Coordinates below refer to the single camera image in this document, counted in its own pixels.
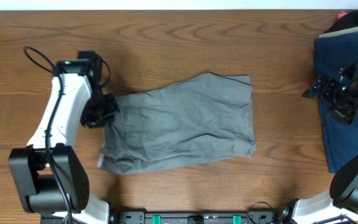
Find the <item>grey shorts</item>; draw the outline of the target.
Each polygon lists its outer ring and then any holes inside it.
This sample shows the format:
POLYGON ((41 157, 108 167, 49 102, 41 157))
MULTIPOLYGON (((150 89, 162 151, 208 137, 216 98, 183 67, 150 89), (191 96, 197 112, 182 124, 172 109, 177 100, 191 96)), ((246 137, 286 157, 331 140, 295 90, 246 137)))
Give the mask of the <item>grey shorts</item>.
POLYGON ((120 96, 119 112, 104 127, 98 167, 129 175, 252 157, 252 90, 247 75, 204 73, 120 96))

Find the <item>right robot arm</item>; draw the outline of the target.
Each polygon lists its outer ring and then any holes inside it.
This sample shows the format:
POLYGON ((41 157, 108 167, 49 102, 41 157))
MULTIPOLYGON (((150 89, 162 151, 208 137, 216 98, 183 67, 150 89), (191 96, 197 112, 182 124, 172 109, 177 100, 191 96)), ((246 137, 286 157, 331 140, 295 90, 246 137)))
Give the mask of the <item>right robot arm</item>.
MULTIPOLYGON (((304 92, 329 105, 329 115, 351 124, 358 109, 358 59, 341 70, 341 80, 319 76, 304 92)), ((274 223, 357 223, 358 154, 334 175, 329 190, 314 197, 298 199, 284 207, 274 223)))

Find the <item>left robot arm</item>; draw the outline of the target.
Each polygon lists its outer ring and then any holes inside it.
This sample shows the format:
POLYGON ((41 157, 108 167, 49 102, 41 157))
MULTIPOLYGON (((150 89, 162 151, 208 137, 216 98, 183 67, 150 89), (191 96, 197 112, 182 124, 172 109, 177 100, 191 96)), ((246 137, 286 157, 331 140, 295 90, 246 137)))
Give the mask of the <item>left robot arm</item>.
POLYGON ((22 208, 40 214, 41 223, 112 223, 108 202, 90 192, 85 169, 75 153, 79 126, 102 128, 119 112, 105 94, 107 63, 92 50, 48 68, 52 90, 46 109, 26 147, 9 155, 9 168, 22 208))

